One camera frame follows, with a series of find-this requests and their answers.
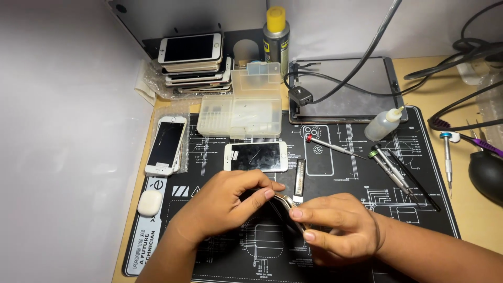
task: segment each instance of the left hand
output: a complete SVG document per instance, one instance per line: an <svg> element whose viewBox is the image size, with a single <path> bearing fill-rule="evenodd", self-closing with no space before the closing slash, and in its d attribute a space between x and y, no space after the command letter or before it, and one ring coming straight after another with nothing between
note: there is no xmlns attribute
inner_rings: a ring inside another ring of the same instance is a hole
<svg viewBox="0 0 503 283"><path fill-rule="evenodd" d="M260 188L243 202L247 189ZM241 226L285 185L269 179L262 171L221 171L173 217L168 226L197 245L209 236Z"/></svg>

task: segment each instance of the gray panel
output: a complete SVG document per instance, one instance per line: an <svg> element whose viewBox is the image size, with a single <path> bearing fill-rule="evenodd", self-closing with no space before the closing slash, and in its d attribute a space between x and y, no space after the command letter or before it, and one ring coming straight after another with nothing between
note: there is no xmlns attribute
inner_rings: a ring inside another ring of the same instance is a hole
<svg viewBox="0 0 503 283"><path fill-rule="evenodd" d="M302 70L321 73L342 80L355 67L358 61L359 59L303 61L299 64L304 65L310 62L321 62L321 65L313 65ZM314 76L300 76L299 83L313 94L314 100L321 98L337 85L335 82ZM391 93L390 82L388 80L383 58L368 59L349 83L375 93ZM373 96L343 87L321 103L300 107L300 113L297 116L368 117L395 107L396 103L393 97Z"/></svg>
<svg viewBox="0 0 503 283"><path fill-rule="evenodd" d="M261 29L267 11L265 0L113 0L108 4L142 46L145 39ZM119 12L117 5L127 12Z"/></svg>

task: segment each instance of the transparent parts box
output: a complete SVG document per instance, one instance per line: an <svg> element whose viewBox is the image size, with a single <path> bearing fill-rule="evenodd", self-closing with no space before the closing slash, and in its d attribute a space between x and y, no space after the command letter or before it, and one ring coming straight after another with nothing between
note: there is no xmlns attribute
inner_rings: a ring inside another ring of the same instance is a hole
<svg viewBox="0 0 503 283"><path fill-rule="evenodd" d="M230 72L232 95L205 95L197 122L203 136L277 138L281 134L279 63L248 63Z"/></svg>

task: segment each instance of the black phone screen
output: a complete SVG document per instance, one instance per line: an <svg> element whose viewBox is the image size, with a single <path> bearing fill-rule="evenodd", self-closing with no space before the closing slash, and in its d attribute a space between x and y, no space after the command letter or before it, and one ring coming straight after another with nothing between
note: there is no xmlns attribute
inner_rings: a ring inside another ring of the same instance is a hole
<svg viewBox="0 0 503 283"><path fill-rule="evenodd" d="M213 34L182 38L169 38L164 52L164 62L211 58Z"/></svg>
<svg viewBox="0 0 503 283"><path fill-rule="evenodd" d="M281 169L280 144L232 145L231 170Z"/></svg>
<svg viewBox="0 0 503 283"><path fill-rule="evenodd" d="M160 124L147 165L156 166L157 163L163 163L168 164L168 167L173 166L184 125L168 122Z"/></svg>

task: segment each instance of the white wall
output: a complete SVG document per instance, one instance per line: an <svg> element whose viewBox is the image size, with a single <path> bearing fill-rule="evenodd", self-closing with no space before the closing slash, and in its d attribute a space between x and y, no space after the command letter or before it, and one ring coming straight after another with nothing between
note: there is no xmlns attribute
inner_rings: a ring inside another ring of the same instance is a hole
<svg viewBox="0 0 503 283"><path fill-rule="evenodd" d="M375 55L392 58L454 54L465 22L498 0L404 0ZM290 23L290 60L361 56L392 0L269 0ZM503 41L503 6L476 19L466 37Z"/></svg>
<svg viewBox="0 0 503 283"><path fill-rule="evenodd" d="M101 1L0 2L0 281L110 282L152 113Z"/></svg>

